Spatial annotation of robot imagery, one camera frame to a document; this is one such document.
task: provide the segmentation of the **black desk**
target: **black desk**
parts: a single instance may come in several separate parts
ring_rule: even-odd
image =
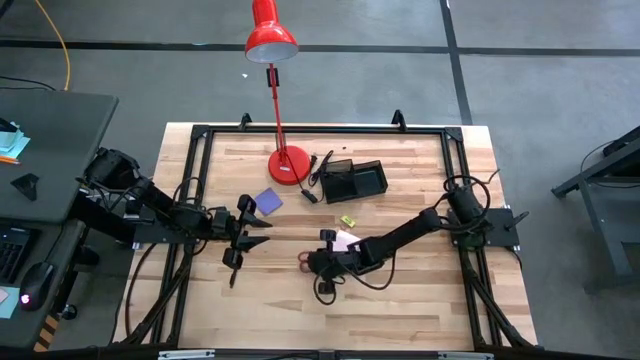
[[[0,117],[15,121],[31,138],[19,156],[22,165],[0,164],[0,223],[42,231],[15,283],[2,285],[19,287],[29,267],[45,260],[64,224],[64,232],[48,259],[55,265],[55,274],[45,304],[33,312],[16,308],[10,319],[0,319],[0,347],[33,349],[56,296],[61,295],[61,284],[74,273],[68,268],[84,228],[81,221],[67,220],[72,205],[75,209],[77,203],[79,184],[75,178],[93,159],[116,105],[117,99],[112,96],[0,91]],[[28,172],[40,177],[34,202],[9,185]]]

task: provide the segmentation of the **wooden plank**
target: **wooden plank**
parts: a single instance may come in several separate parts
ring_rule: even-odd
[[[172,194],[181,181],[192,125],[167,124],[154,174],[158,187],[167,193]],[[496,169],[488,129],[463,127],[463,134],[472,175],[488,178]],[[256,196],[271,187],[284,205],[266,218],[274,224],[273,228],[251,230],[252,234],[265,234],[271,240],[245,256],[233,289],[228,286],[231,271],[221,262],[224,243],[209,244],[195,258],[180,346],[471,349],[460,264],[445,232],[424,236],[400,250],[395,281],[387,290],[372,291],[347,278],[346,284],[338,287],[338,297],[332,306],[317,302],[312,291],[314,277],[300,273],[297,268],[297,254],[322,246],[319,230],[340,229],[342,215],[356,220],[355,228],[349,229],[354,235],[380,235],[437,201],[445,176],[439,139],[428,135],[288,134],[287,141],[320,158],[334,150],[332,160],[380,160],[389,189],[384,195],[370,198],[314,205],[300,195],[298,187],[281,186],[270,178],[266,164],[275,150],[273,135],[216,134],[204,204],[225,205],[237,212],[239,195]],[[452,154],[458,168],[455,150]],[[199,168],[201,158],[198,153],[195,169]],[[492,207],[503,205],[499,175],[489,189]],[[316,196],[320,196],[319,191],[319,185],[312,190]],[[479,196],[479,200],[482,202],[484,198]],[[445,203],[438,207],[442,213],[446,210]],[[166,251],[166,246],[157,246],[142,267],[131,301],[133,324],[142,320],[157,297]],[[136,253],[131,271],[141,255],[142,251]],[[496,301],[523,336],[535,342],[517,261],[502,249],[488,249],[487,261]],[[390,269],[389,262],[366,279],[384,283]],[[484,306],[479,306],[479,311],[488,340]],[[116,339],[124,337],[123,314],[121,309]],[[169,324],[170,316],[165,321],[166,331]]]

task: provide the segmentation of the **gray floor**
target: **gray floor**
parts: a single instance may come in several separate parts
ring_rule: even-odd
[[[243,43],[250,0],[48,0],[69,39]],[[436,0],[280,0],[301,44],[446,46]],[[630,0],[450,0],[460,46],[639,48],[640,3]],[[178,25],[168,27],[179,19]],[[31,1],[17,1],[0,37],[51,39]],[[0,74],[61,87],[59,50],[0,48]],[[237,52],[71,52],[72,89],[121,104],[103,145],[136,157],[151,174],[168,121],[273,118],[262,66]],[[640,58],[461,58],[474,124],[490,127],[507,201],[531,215],[519,226],[524,277],[541,345],[640,357],[640,293],[588,296],[582,284],[608,270],[577,194],[549,189],[575,174],[593,147],[638,125]],[[282,63],[287,121],[460,124],[448,55],[301,53]],[[109,259],[84,276],[54,347],[105,344],[129,252],[91,241]]]

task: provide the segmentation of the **black metal frame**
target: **black metal frame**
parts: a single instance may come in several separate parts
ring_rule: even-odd
[[[211,150],[213,147],[214,136],[216,133],[275,133],[276,127],[271,124],[256,124],[251,122],[248,114],[243,116],[243,120],[239,125],[236,124],[220,124],[220,125],[194,125],[191,131],[189,149],[187,152],[187,159],[185,162],[185,168],[183,173],[183,180],[193,176],[194,172],[194,163],[197,152],[197,147],[200,140],[204,140],[204,152],[202,154],[202,160],[199,168],[199,177],[202,181],[203,187],[197,189],[198,191],[204,192],[204,187],[206,187],[207,182],[207,174],[209,171],[209,164],[211,160]],[[469,166],[467,163],[467,157],[464,147],[464,138],[462,135],[462,129],[460,127],[431,127],[431,126],[407,126],[402,113],[397,110],[393,116],[393,120],[391,125],[382,125],[382,126],[371,126],[371,125],[349,125],[349,126],[340,126],[340,125],[326,125],[326,126],[301,126],[301,125],[293,125],[293,126],[285,126],[285,131],[287,133],[302,133],[302,134],[319,134],[319,133],[334,133],[334,134],[421,134],[421,135],[434,135],[438,136],[440,139],[441,147],[442,147],[442,157],[444,160],[444,168],[446,177],[450,177],[455,175],[454,172],[454,163],[452,160],[452,151],[450,148],[450,144],[453,141],[455,144],[455,151],[457,153],[459,159],[460,173],[462,175],[469,175]],[[180,193],[180,199],[184,200],[187,197],[189,192],[189,184],[186,184],[184,191]],[[164,293],[166,288],[171,281],[173,276],[173,271],[175,267],[176,254],[178,251],[177,244],[169,245],[169,252],[167,254],[164,274],[162,278],[162,286],[160,293]],[[463,261],[468,261],[468,251],[466,248],[458,247],[458,253],[460,256],[461,264]],[[476,260],[478,262],[478,270],[479,270],[479,278],[480,282],[484,286],[486,290],[486,294],[492,299],[491,292],[491,283],[489,279],[489,268],[486,260],[486,255],[484,249],[479,249],[476,251]],[[187,289],[189,276],[185,277],[185,280],[182,282],[180,288],[178,289],[177,299],[175,303],[175,309],[173,314],[173,322],[171,325],[170,333],[167,338],[167,342],[175,345],[178,345],[178,338],[180,334],[180,329],[182,326],[182,318],[184,315],[184,306],[186,303]],[[470,328],[473,339],[474,349],[479,350],[483,346],[486,345],[484,338],[481,333],[480,328],[480,319],[478,315],[478,307],[476,304],[476,299],[474,296],[474,287],[472,285],[471,277],[463,271],[463,281],[465,288],[465,297],[467,302],[467,310],[469,314]],[[502,339],[500,336],[500,331],[496,322],[491,314],[488,314],[490,330],[491,330],[491,344],[496,346],[502,345]],[[158,321],[154,324],[154,328],[152,331],[151,342],[152,343],[160,343],[162,337],[162,327],[164,324],[164,314],[161,314]],[[225,354],[233,355],[236,353],[232,349],[224,350]],[[251,350],[255,351],[255,353],[260,353],[262,355],[269,354],[282,354],[283,351],[262,351],[262,350]],[[247,354],[246,350],[238,350],[236,354]],[[424,356],[428,354],[434,354],[434,352],[397,352],[397,351],[375,351],[375,352],[367,352],[373,357],[376,356]]]
[[[615,236],[618,234],[611,232],[611,228],[619,226],[619,224],[610,225],[606,222],[604,217],[605,212],[602,211],[602,209],[598,210],[598,206],[596,206],[594,202],[592,187],[592,185],[597,186],[600,183],[609,183],[614,184],[613,186],[621,187],[624,187],[625,184],[627,184],[627,186],[629,184],[640,184],[640,179],[637,177],[608,176],[628,166],[629,163],[638,161],[638,159],[640,159],[640,139],[629,142],[620,150],[611,153],[593,166],[578,173],[558,187],[551,189],[551,192],[557,198],[564,198],[569,192],[580,190],[584,205],[589,214],[589,219],[591,220],[591,225],[598,237],[603,240],[609,252],[614,276],[594,280],[585,284],[584,288],[587,293],[593,294],[604,289],[640,284],[640,274],[633,271],[623,247],[623,244],[639,244],[640,240],[638,240],[637,237],[621,238],[620,236]]]

